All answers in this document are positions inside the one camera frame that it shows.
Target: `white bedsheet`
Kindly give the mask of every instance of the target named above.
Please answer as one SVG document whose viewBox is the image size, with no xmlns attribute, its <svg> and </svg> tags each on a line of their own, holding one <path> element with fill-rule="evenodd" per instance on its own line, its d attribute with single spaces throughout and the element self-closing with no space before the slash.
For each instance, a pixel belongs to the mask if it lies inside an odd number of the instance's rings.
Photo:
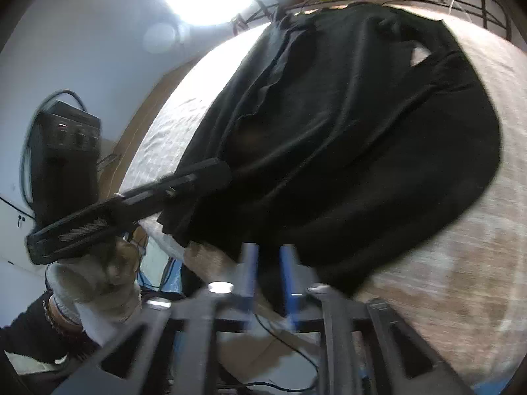
<svg viewBox="0 0 527 395">
<path fill-rule="evenodd" d="M 457 38 L 500 118 L 502 164 L 492 186 L 459 221 L 378 271 L 359 297 L 390 300 L 474 382 L 519 364 L 527 350 L 527 55 L 461 19 L 404 8 L 442 19 Z M 218 46 L 189 72 L 152 123 L 121 191 L 174 172 L 205 112 L 266 26 Z M 162 234 L 156 219 L 141 225 L 165 252 L 183 258 L 183 248 Z"/>
</svg>

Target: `white glove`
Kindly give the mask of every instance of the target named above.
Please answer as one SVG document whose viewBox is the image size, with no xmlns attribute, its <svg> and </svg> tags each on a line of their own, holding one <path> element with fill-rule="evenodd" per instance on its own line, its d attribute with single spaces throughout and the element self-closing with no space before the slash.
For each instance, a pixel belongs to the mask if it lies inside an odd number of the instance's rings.
<svg viewBox="0 0 527 395">
<path fill-rule="evenodd" d="M 102 346 L 141 309 L 138 267 L 136 248 L 120 238 L 91 247 L 83 257 L 56 261 L 46 272 L 51 307 Z"/>
</svg>

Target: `person's arm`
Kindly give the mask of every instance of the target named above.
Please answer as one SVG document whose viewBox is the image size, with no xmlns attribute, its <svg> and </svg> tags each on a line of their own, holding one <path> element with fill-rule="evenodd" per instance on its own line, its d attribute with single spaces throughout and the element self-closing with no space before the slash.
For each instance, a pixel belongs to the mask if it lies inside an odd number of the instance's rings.
<svg viewBox="0 0 527 395">
<path fill-rule="evenodd" d="M 64 357 L 82 327 L 69 328 L 49 307 L 51 293 L 37 298 L 9 326 L 0 329 L 0 349 L 53 364 Z"/>
</svg>

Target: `bracelet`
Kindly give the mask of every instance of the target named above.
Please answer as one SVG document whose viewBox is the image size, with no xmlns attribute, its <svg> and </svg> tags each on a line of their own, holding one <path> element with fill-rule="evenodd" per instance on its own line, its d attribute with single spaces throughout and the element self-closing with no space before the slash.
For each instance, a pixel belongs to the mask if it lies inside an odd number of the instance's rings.
<svg viewBox="0 0 527 395">
<path fill-rule="evenodd" d="M 78 326 L 73 323 L 70 324 L 65 320 L 62 323 L 62 326 L 59 323 L 57 323 L 57 321 L 55 320 L 55 318 L 53 318 L 53 315 L 50 311 L 50 308 L 51 308 L 50 302 L 52 301 L 51 298 L 52 298 L 52 295 L 50 295 L 47 299 L 44 299 L 42 302 L 42 306 L 44 307 L 44 316 L 46 316 L 46 320 L 49 322 L 49 325 L 51 325 L 51 327 L 59 335 L 61 335 L 62 337 L 67 337 L 69 339 L 72 337 L 75 338 L 79 336 L 80 334 L 82 334 L 82 326 Z"/>
</svg>

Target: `black sleeve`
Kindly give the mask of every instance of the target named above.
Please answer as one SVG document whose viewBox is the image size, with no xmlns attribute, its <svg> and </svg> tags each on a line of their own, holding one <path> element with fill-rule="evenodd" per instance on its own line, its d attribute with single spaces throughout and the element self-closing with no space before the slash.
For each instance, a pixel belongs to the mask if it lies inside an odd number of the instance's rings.
<svg viewBox="0 0 527 395">
<path fill-rule="evenodd" d="M 68 343 L 48 322 L 43 303 L 51 293 L 44 293 L 9 326 L 0 329 L 0 349 L 29 356 L 40 362 L 54 363 L 68 353 Z"/>
</svg>

